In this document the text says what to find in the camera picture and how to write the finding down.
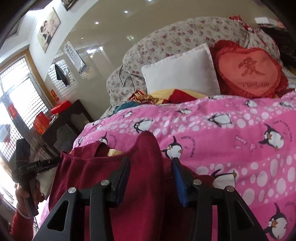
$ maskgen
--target wall picture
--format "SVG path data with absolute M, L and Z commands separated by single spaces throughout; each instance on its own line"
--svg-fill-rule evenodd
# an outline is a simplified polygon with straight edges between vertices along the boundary
M 61 0 L 65 9 L 68 11 L 77 0 Z
M 57 28 L 61 24 L 61 21 L 54 10 L 52 8 L 52 11 L 48 14 L 44 22 L 42 23 L 39 32 L 37 34 L 38 41 L 43 49 L 44 52 L 46 52 Z

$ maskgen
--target black clamp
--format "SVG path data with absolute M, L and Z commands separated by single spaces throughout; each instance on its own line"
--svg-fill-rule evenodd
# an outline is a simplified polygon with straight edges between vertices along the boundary
M 184 207 L 193 207 L 188 241 L 211 241 L 212 206 L 218 210 L 218 241 L 268 241 L 258 220 L 232 186 L 224 190 L 210 187 L 182 168 L 173 158 L 171 169 L 179 201 Z
M 123 201 L 131 163 L 124 157 L 118 170 L 92 188 L 69 188 L 40 227 L 33 241 L 84 240 L 85 206 L 89 206 L 90 241 L 114 241 L 109 208 Z

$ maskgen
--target metal rivet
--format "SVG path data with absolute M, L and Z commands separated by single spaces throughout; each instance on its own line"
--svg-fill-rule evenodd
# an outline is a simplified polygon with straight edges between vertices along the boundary
M 193 181 L 193 184 L 196 185 L 196 186 L 199 186 L 200 184 L 202 184 L 202 181 L 199 180 L 199 179 L 195 179 L 195 180 Z
M 74 193 L 74 192 L 76 192 L 76 188 L 69 188 L 68 192 L 69 193 Z
M 227 187 L 226 187 L 226 190 L 227 190 L 228 192 L 233 192 L 233 191 L 234 191 L 234 187 L 233 187 L 233 186 L 227 186 Z
M 101 181 L 101 185 L 102 185 L 102 186 L 107 186 L 109 183 L 110 183 L 110 182 L 109 182 L 109 180 L 107 180 L 107 179 Z

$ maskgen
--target white bracelet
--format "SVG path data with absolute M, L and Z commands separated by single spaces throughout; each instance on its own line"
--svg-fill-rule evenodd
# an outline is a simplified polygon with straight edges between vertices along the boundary
M 20 209 L 18 208 L 18 204 L 17 204 L 17 211 L 18 211 L 18 213 L 19 213 L 23 218 L 25 218 L 25 219 L 32 219 L 32 218 L 30 218 L 30 217 L 25 216 L 25 215 L 22 214 L 22 212 L 21 212 Z

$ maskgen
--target white pillow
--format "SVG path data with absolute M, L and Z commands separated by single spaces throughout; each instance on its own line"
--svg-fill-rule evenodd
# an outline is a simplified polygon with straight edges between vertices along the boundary
M 207 96 L 219 95 L 220 88 L 206 43 L 181 54 L 142 67 L 147 91 L 185 89 Z

